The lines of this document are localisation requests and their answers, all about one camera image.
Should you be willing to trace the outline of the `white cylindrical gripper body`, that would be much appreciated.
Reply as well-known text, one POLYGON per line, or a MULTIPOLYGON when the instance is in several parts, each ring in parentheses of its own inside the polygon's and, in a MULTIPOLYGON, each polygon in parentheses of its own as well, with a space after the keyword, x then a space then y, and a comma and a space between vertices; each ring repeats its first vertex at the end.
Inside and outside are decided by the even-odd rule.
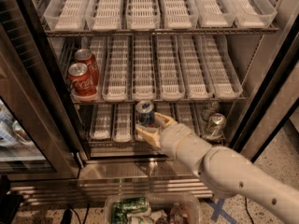
POLYGON ((200 163, 212 148, 212 145, 181 123, 165 128, 159 141, 165 155, 183 163, 192 172, 199 171, 200 163))

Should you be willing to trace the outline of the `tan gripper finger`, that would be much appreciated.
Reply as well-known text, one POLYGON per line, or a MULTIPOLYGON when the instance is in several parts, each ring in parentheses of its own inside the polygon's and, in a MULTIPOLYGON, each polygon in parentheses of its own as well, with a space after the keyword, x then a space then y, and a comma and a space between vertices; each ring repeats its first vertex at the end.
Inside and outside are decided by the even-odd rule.
POLYGON ((161 147, 160 146, 160 130, 158 128, 145 127, 137 124, 135 126, 135 130, 137 133, 153 147, 161 147))
POLYGON ((158 112, 155 113, 155 120, 159 124, 159 126, 163 129, 165 129, 170 125, 177 124, 177 122, 172 117, 169 117, 167 115, 158 112))

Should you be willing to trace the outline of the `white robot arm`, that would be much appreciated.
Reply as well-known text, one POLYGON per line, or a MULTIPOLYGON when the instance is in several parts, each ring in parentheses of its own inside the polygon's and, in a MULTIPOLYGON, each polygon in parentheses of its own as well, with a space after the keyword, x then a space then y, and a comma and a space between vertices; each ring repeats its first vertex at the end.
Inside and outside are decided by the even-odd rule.
POLYGON ((217 196, 242 195, 285 224, 299 224, 299 191, 266 174, 236 151, 213 146, 185 124, 158 112, 140 113, 135 129, 152 147, 188 167, 217 196))

